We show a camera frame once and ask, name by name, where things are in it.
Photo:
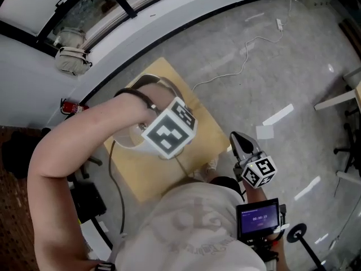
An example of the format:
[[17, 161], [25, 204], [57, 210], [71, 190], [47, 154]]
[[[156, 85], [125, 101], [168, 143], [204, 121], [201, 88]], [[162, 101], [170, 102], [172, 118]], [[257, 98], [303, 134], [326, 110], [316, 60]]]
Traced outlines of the long wooden white-legged table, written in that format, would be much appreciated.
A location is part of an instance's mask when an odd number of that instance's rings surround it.
[[[348, 100], [356, 100], [358, 105], [357, 110], [361, 112], [361, 79], [355, 88], [350, 89], [349, 91], [339, 96], [336, 96], [334, 98], [316, 104], [314, 106], [314, 110], [316, 111], [322, 110], [324, 108], [334, 106], [346, 102]], [[347, 173], [345, 173], [344, 171], [337, 171], [336, 176], [339, 179], [344, 179], [353, 183], [357, 183], [358, 185], [361, 185], [361, 178], [359, 177], [359, 173], [353, 166], [349, 168]]]

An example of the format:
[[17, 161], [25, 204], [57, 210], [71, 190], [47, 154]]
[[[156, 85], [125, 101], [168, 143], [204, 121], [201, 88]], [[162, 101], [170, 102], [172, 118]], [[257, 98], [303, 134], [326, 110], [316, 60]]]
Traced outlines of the black barrier post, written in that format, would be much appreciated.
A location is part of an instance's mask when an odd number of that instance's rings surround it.
[[303, 245], [306, 252], [311, 257], [312, 261], [315, 263], [316, 265], [315, 271], [326, 271], [325, 267], [323, 266], [319, 258], [316, 256], [315, 252], [311, 249], [309, 244], [304, 239], [304, 235], [306, 234], [306, 231], [307, 231], [306, 224], [304, 223], [297, 224], [296, 226], [291, 228], [290, 231], [288, 232], [287, 242], [288, 243], [300, 242]]

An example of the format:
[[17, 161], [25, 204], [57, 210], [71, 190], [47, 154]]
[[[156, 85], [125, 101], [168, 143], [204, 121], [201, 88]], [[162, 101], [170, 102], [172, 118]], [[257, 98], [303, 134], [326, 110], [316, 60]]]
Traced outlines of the black equipment case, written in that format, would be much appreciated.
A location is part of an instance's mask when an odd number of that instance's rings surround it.
[[92, 182], [74, 182], [71, 195], [81, 224], [105, 214], [107, 210], [98, 189]]

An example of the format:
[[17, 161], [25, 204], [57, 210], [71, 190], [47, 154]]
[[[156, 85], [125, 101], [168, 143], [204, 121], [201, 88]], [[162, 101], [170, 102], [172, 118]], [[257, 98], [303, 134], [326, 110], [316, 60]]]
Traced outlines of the beige backpack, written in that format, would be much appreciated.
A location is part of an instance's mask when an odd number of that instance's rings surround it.
[[75, 47], [61, 47], [55, 56], [58, 70], [70, 75], [79, 76], [86, 73], [92, 66], [87, 59], [87, 52]]

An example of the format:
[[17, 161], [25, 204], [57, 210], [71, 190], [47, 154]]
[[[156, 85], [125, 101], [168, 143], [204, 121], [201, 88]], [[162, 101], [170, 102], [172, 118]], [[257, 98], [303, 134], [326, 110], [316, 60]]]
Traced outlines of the person's white t-shirt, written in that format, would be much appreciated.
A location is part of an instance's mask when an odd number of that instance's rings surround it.
[[237, 240], [234, 190], [204, 182], [166, 193], [115, 259], [116, 271], [266, 271]]

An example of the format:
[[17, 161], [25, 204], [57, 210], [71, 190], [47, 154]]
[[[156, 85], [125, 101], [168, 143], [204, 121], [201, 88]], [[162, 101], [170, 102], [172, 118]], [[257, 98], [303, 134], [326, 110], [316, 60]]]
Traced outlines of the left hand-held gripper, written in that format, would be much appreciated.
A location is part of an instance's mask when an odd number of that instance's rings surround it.
[[197, 132], [197, 119], [179, 97], [164, 109], [142, 133], [145, 141], [164, 158], [173, 158]]

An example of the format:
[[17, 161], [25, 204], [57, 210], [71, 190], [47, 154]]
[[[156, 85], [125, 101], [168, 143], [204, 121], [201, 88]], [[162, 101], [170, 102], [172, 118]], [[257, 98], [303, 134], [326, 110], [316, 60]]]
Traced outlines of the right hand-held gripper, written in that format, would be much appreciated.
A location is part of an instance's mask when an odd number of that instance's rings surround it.
[[278, 169], [272, 157], [266, 156], [254, 138], [244, 133], [231, 132], [230, 144], [238, 161], [250, 158], [243, 165], [235, 164], [233, 170], [238, 181], [245, 181], [257, 189], [268, 184], [277, 174]]

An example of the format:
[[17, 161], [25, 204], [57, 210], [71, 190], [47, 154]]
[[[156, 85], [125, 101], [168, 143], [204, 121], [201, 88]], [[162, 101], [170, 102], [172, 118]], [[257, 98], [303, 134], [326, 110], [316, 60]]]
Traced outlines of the black framed window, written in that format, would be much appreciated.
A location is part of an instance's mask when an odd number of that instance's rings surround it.
[[0, 0], [0, 34], [49, 56], [78, 35], [90, 51], [122, 23], [161, 0]]

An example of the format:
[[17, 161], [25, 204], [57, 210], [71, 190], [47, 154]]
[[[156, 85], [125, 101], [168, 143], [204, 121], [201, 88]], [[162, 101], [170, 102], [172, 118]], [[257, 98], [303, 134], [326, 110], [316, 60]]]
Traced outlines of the brown wooden steps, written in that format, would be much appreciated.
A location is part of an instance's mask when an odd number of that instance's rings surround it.
[[338, 25], [361, 59], [361, 30], [359, 27], [350, 19], [343, 19]]

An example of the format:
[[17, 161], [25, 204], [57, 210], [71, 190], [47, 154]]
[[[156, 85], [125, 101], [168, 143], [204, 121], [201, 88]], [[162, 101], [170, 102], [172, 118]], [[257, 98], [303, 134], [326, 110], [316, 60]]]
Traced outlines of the chest-mounted monitor screen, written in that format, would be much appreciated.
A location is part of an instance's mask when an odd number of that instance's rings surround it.
[[280, 227], [278, 199], [236, 206], [237, 239], [245, 242], [271, 235]]

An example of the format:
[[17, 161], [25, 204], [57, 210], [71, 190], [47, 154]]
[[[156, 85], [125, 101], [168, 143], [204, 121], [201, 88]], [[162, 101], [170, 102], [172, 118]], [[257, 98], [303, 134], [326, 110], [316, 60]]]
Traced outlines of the red fire extinguisher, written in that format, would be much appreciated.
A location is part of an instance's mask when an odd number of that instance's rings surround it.
[[87, 109], [89, 109], [88, 106], [82, 106], [80, 104], [67, 101], [66, 99], [60, 100], [60, 112], [63, 115], [76, 114], [83, 112]]

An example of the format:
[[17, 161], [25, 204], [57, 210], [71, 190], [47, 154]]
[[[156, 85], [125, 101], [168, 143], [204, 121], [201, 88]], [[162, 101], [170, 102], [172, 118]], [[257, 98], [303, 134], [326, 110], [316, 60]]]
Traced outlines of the white table lamp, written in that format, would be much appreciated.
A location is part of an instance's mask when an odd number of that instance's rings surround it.
[[[120, 95], [122, 93], [128, 93], [141, 97], [145, 101], [146, 105], [155, 112], [157, 118], [157, 116], [163, 110], [159, 110], [157, 106], [147, 96], [139, 92], [139, 88], [148, 84], [158, 84], [163, 86], [174, 95], [174, 98], [179, 97], [185, 103], [181, 91], [173, 82], [171, 82], [169, 79], [165, 77], [160, 77], [147, 73], [139, 76], [139, 78], [137, 78], [135, 82], [130, 85], [130, 87], [119, 90], [116, 93], [116, 95]], [[187, 105], [186, 107], [192, 113], [192, 110]], [[147, 129], [149, 125], [150, 124], [133, 125], [127, 129], [121, 130], [116, 134], [114, 134], [113, 139], [115, 140], [116, 143], [118, 143], [118, 145], [120, 145], [125, 149], [142, 152], [142, 153], [154, 154], [164, 158], [155, 148], [153, 148], [150, 145], [150, 143], [145, 141], [144, 138], [142, 137], [142, 133]]]

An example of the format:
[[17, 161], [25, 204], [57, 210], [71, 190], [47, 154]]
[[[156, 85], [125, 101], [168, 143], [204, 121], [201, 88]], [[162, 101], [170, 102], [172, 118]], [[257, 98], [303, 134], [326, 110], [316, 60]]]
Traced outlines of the person's right forearm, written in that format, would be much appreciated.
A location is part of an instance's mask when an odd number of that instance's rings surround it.
[[248, 204], [267, 200], [267, 197], [261, 188], [254, 189], [249, 185], [245, 185], [245, 191]]

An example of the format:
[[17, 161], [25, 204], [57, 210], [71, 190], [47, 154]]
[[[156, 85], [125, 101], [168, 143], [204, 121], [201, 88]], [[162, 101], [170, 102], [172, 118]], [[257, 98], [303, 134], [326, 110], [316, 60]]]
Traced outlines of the person's left forearm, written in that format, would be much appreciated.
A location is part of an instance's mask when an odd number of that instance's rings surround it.
[[150, 124], [156, 110], [174, 98], [159, 84], [122, 89], [114, 98], [65, 120], [37, 145], [29, 166], [28, 196], [49, 199], [45, 184], [74, 172], [93, 151], [116, 132], [135, 124]]

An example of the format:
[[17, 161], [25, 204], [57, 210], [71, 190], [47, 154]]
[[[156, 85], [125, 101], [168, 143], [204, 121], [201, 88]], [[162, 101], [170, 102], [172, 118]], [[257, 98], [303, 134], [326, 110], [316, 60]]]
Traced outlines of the black office chair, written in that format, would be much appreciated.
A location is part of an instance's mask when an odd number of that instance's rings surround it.
[[350, 146], [346, 148], [335, 148], [333, 153], [335, 155], [339, 152], [349, 153], [344, 172], [347, 173], [349, 168], [353, 166], [358, 171], [359, 177], [361, 178], [361, 112], [359, 110], [353, 110], [351, 112], [345, 111], [345, 116], [349, 117], [355, 113], [359, 114], [359, 129], [356, 129], [353, 132], [349, 123], [344, 124], [344, 130], [347, 132]]
[[71, 133], [80, 126], [80, 122], [65, 121], [39, 137], [13, 132], [1, 148], [5, 170], [17, 179], [27, 178], [34, 186], [67, 183], [67, 177], [77, 169], [83, 178], [89, 178], [83, 165], [87, 161], [98, 166], [103, 163], [91, 156], [99, 144], [97, 138], [82, 142], [80, 134]]

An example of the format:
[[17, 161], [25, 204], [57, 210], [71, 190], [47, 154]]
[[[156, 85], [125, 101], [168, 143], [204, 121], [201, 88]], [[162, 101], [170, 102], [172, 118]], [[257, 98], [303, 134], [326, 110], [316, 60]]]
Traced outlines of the white paper sheet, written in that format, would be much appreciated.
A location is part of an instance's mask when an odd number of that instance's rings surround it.
[[257, 139], [272, 139], [274, 138], [274, 127], [272, 125], [256, 126]]

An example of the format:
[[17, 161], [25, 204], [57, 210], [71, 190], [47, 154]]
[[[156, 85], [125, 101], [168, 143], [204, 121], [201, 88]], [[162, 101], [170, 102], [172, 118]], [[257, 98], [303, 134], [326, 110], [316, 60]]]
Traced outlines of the square wooden table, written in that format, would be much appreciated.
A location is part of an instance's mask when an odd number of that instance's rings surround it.
[[104, 142], [117, 170], [139, 202], [164, 195], [188, 174], [225, 152], [230, 145], [221, 127], [165, 58], [155, 60], [143, 73], [165, 77], [173, 82], [198, 120], [198, 126], [192, 142], [170, 160], [127, 150], [114, 143], [112, 137]]

